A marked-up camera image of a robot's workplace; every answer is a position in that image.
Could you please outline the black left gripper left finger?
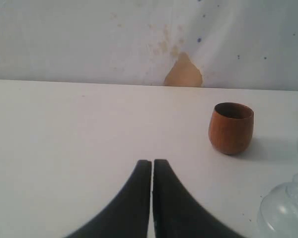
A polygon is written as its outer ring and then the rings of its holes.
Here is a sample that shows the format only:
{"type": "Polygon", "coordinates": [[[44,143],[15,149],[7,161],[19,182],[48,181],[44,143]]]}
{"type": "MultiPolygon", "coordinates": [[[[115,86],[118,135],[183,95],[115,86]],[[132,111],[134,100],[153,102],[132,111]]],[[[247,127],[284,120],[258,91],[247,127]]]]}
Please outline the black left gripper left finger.
{"type": "Polygon", "coordinates": [[[146,238],[152,163],[139,160],[119,193],[70,238],[146,238]]]}

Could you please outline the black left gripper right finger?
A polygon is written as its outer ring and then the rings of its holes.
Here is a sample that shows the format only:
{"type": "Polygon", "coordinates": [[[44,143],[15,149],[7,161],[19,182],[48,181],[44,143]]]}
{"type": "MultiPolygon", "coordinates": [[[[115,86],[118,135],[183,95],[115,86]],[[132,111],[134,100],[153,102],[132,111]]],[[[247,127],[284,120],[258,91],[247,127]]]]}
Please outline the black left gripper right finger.
{"type": "Polygon", "coordinates": [[[167,160],[154,161],[152,211],[157,238],[241,237],[194,199],[167,160]]]}

